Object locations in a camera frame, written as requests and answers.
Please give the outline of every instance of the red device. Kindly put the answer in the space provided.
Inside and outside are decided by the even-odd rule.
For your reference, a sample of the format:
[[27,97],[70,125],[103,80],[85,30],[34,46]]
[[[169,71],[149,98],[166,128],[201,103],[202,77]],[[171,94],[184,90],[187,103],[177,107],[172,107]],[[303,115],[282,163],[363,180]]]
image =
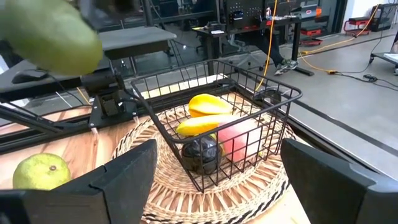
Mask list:
[[300,45],[313,46],[320,45],[323,42],[323,40],[313,37],[322,33],[321,27],[304,27],[301,28],[300,32],[308,36],[308,38],[300,40]]
[[[344,23],[344,28],[343,30],[347,34],[351,34],[353,36],[358,36],[358,35],[364,35],[364,34],[369,34],[370,30],[367,28],[367,25],[369,23],[370,18],[369,17],[355,17],[355,18],[349,18],[345,23]],[[347,25],[352,25],[356,26],[356,29],[348,29]]]

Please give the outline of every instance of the yellow cable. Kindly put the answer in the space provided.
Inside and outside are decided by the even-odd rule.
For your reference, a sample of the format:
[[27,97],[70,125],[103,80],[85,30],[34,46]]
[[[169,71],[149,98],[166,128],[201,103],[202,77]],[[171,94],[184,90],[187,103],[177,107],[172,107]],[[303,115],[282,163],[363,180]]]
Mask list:
[[256,89],[254,91],[257,91],[260,86],[262,85],[263,81],[264,81],[264,77],[267,75],[267,70],[268,70],[268,65],[269,65],[269,56],[271,54],[271,43],[272,43],[272,31],[274,30],[274,18],[276,15],[276,8],[278,6],[278,0],[275,0],[275,4],[274,4],[274,13],[272,14],[272,20],[271,20],[271,31],[269,32],[269,47],[268,47],[268,54],[267,54],[267,61],[266,61],[266,68],[264,69],[264,74],[262,75],[261,81],[259,83],[259,85],[256,87]]
[[[366,24],[366,26],[363,27],[363,29],[361,30],[361,32],[359,32],[356,36],[361,35],[361,34],[368,28],[370,22],[373,20],[374,15],[376,14],[376,11],[377,11],[379,5],[380,5],[380,4],[377,4],[377,5],[376,5],[376,8],[374,9],[374,12],[372,13],[370,19],[368,20],[368,23]],[[336,45],[340,45],[340,44],[343,44],[343,43],[350,42],[350,41],[352,41],[352,40],[354,40],[354,39],[355,39],[355,37],[353,37],[353,38],[351,38],[351,39],[348,39],[348,40],[343,40],[343,41],[340,41],[340,42],[337,42],[337,43],[334,43],[334,44],[329,44],[329,45],[320,47],[320,48],[315,49],[315,50],[303,51],[302,53],[303,53],[304,55],[311,54],[311,53],[318,52],[318,51],[323,50],[323,49],[328,48],[328,47],[332,47],[332,46],[336,46]]]
[[[373,20],[373,17],[374,17],[374,15],[376,14],[376,11],[377,11],[378,7],[379,7],[379,4],[376,5],[376,8],[375,8],[374,12],[372,13],[372,15],[371,15],[371,17],[370,17],[368,23],[367,23],[366,26],[361,30],[361,32],[358,33],[357,36],[361,35],[362,32],[364,32],[365,29],[368,27],[369,23]],[[306,53],[307,53],[307,54],[310,54],[310,53],[312,53],[312,52],[316,52],[316,51],[321,50],[321,49],[324,49],[324,48],[326,48],[326,47],[330,47],[330,46],[333,46],[333,45],[342,44],[342,43],[345,43],[345,42],[352,41],[352,40],[354,40],[354,39],[355,39],[355,37],[353,37],[353,38],[351,38],[351,39],[349,39],[349,40],[344,40],[344,41],[341,41],[341,42],[337,42],[337,43],[335,43],[335,44],[330,44],[330,45],[327,45],[327,46],[324,46],[324,47],[321,47],[321,48],[319,48],[319,49],[315,49],[315,50],[312,50],[312,51],[309,51],[309,52],[306,52]],[[318,70],[318,71],[321,71],[321,72],[326,72],[326,73],[329,74],[329,75],[335,74],[335,73],[337,72],[337,70],[327,70],[327,69],[324,69],[324,68],[318,68],[318,67],[316,67],[316,66],[310,64],[308,61],[306,61],[306,60],[304,59],[304,57],[303,57],[303,55],[302,55],[302,53],[301,53],[300,51],[299,51],[298,53],[300,54],[300,58],[301,58],[309,67],[311,67],[311,68],[313,68],[313,69],[315,69],[315,70]]]
[[83,94],[83,92],[79,89],[79,87],[76,87],[77,91],[79,91],[81,97],[83,97],[83,99],[86,101],[86,103],[88,103],[89,105],[91,105],[91,103],[87,100],[86,96]]

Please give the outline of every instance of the green mango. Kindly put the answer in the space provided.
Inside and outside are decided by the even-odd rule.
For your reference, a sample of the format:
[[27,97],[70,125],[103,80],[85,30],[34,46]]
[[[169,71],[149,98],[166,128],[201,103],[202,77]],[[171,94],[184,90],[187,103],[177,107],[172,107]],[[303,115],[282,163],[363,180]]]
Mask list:
[[64,0],[6,0],[0,14],[2,38],[41,69],[85,75],[103,57],[97,32]]

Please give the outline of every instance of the green lime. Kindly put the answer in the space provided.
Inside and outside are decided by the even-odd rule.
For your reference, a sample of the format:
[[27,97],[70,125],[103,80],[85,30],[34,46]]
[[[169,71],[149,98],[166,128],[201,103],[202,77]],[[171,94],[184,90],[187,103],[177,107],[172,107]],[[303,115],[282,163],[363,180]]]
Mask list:
[[52,190],[69,180],[68,164],[61,157],[49,153],[24,159],[12,176],[14,189]]
[[6,0],[0,13],[2,37],[41,69],[85,75],[103,57],[98,34],[64,0]]

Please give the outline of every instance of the lime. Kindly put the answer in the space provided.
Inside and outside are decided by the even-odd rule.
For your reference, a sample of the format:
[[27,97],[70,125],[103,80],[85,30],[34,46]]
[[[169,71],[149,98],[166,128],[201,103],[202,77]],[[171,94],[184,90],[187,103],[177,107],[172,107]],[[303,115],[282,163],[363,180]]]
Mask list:
[[24,159],[12,176],[14,189],[52,190],[69,180],[68,164],[61,157],[49,153]]

